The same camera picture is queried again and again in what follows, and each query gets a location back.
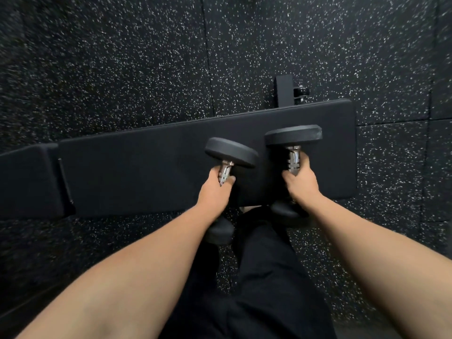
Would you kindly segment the person's right hand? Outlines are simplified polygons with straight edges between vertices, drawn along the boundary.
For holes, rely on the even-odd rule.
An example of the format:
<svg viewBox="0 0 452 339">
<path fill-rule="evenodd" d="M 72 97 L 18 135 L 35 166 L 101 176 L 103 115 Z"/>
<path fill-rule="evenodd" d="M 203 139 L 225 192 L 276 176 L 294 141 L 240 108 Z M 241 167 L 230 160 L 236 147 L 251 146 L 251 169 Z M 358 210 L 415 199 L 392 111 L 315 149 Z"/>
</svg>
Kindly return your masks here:
<svg viewBox="0 0 452 339">
<path fill-rule="evenodd" d="M 303 208 L 308 209 L 322 195 L 314 172 L 310 168 L 310 160 L 306 153 L 300 152 L 300 168 L 297 173 L 297 186 L 287 188 L 290 196 Z"/>
</svg>

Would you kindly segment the person's left hand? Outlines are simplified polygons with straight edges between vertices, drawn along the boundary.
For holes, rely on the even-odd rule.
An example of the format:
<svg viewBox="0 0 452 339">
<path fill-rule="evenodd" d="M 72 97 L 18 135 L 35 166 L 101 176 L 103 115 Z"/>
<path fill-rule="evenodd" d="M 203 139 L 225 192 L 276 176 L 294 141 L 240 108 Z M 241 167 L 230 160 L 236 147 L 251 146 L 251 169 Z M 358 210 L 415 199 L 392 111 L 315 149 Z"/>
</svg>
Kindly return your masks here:
<svg viewBox="0 0 452 339">
<path fill-rule="evenodd" d="M 232 192 L 232 189 L 227 190 L 221 187 L 218 179 L 220 168 L 220 166 L 215 166 L 210 170 L 196 203 L 196 208 L 202 210 L 212 220 L 217 219 L 223 213 Z"/>
</svg>

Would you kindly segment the black dumbbell with chrome handle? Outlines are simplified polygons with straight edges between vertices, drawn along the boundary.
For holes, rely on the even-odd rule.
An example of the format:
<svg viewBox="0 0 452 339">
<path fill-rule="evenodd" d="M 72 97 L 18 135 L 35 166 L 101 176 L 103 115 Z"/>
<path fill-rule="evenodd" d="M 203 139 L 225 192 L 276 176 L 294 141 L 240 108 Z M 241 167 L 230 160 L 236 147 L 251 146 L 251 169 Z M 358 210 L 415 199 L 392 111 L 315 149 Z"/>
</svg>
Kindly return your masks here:
<svg viewBox="0 0 452 339">
<path fill-rule="evenodd" d="M 253 169 L 258 162 L 254 149 L 220 137 L 212 137 L 206 143 L 205 152 L 222 162 L 218 172 L 218 182 L 222 186 L 234 166 Z M 229 245 L 233 239 L 234 225 L 224 216 L 219 216 L 206 231 L 204 241 L 214 245 Z"/>
<path fill-rule="evenodd" d="M 288 152 L 287 170 L 297 176 L 301 167 L 302 146 L 322 139 L 319 125 L 299 125 L 272 130 L 264 136 L 267 147 L 284 148 Z M 308 228 L 313 224 L 310 215 L 290 197 L 270 205 L 274 219 L 286 228 Z"/>
</svg>

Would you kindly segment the person's right forearm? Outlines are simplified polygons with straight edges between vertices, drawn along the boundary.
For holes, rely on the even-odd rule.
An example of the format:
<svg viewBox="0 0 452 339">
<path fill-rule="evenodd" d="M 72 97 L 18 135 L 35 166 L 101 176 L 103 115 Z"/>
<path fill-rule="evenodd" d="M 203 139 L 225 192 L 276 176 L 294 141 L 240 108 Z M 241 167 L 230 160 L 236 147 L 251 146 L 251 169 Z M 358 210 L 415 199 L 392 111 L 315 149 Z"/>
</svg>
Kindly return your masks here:
<svg viewBox="0 0 452 339">
<path fill-rule="evenodd" d="M 316 193 L 299 200 L 365 294 L 409 339 L 452 339 L 452 260 Z"/>
</svg>

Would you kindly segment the person's left forearm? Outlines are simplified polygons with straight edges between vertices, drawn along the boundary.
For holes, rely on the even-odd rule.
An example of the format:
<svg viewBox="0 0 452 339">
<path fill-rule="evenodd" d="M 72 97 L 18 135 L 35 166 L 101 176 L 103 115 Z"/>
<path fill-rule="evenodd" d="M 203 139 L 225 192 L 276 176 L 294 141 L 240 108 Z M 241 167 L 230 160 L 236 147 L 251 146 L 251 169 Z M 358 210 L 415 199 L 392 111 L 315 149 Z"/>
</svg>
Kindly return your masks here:
<svg viewBox="0 0 452 339">
<path fill-rule="evenodd" d="M 16 339 L 154 339 L 187 281 L 207 228 L 222 211 L 197 204 L 99 262 Z"/>
</svg>

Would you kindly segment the long black bench back pad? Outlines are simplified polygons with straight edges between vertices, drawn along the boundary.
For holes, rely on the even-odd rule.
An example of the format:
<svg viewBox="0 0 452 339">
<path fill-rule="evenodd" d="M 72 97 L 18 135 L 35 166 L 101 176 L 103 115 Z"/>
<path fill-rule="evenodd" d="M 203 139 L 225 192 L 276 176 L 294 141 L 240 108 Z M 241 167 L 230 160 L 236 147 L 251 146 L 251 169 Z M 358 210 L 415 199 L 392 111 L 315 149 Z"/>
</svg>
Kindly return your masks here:
<svg viewBox="0 0 452 339">
<path fill-rule="evenodd" d="M 59 142 L 70 197 L 78 217 L 148 214 L 195 205 L 212 167 L 209 138 L 221 137 L 258 152 L 254 169 L 234 167 L 229 204 L 270 204 L 287 196 L 283 149 L 266 147 L 271 130 L 319 125 L 323 139 L 302 146 L 319 190 L 330 199 L 357 193 L 355 104 L 341 98 L 178 123 L 71 138 Z"/>
</svg>

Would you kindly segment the person's black trousers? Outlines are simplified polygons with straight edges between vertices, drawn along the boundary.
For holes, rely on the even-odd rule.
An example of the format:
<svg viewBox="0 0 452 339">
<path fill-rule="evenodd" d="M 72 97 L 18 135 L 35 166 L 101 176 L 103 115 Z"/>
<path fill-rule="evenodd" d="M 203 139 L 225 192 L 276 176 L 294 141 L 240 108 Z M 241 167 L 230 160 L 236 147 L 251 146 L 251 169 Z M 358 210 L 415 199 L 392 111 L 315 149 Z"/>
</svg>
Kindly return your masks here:
<svg viewBox="0 0 452 339">
<path fill-rule="evenodd" d="M 323 294 L 269 206 L 237 219 L 237 285 L 217 289 L 219 249 L 202 241 L 159 339 L 337 339 Z"/>
</svg>

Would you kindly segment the short black bench seat pad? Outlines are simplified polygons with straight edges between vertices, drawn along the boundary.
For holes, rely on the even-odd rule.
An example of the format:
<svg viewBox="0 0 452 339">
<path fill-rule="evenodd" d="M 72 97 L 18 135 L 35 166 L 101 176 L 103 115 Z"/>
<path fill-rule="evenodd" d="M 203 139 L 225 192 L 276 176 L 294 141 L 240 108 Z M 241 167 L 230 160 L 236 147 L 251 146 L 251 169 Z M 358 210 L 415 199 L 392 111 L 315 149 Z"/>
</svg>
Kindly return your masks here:
<svg viewBox="0 0 452 339">
<path fill-rule="evenodd" d="M 58 144 L 34 144 L 0 154 L 0 220 L 59 219 L 74 213 Z"/>
</svg>

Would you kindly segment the black metal bench frame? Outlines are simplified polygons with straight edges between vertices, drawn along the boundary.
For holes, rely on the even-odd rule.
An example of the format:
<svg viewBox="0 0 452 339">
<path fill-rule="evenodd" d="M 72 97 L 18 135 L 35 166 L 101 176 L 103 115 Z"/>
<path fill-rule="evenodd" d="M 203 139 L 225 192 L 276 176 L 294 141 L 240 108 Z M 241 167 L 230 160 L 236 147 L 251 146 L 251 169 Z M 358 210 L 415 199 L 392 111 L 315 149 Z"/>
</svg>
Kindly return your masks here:
<svg viewBox="0 0 452 339">
<path fill-rule="evenodd" d="M 275 76 L 274 90 L 277 108 L 295 105 L 293 76 L 291 74 Z"/>
</svg>

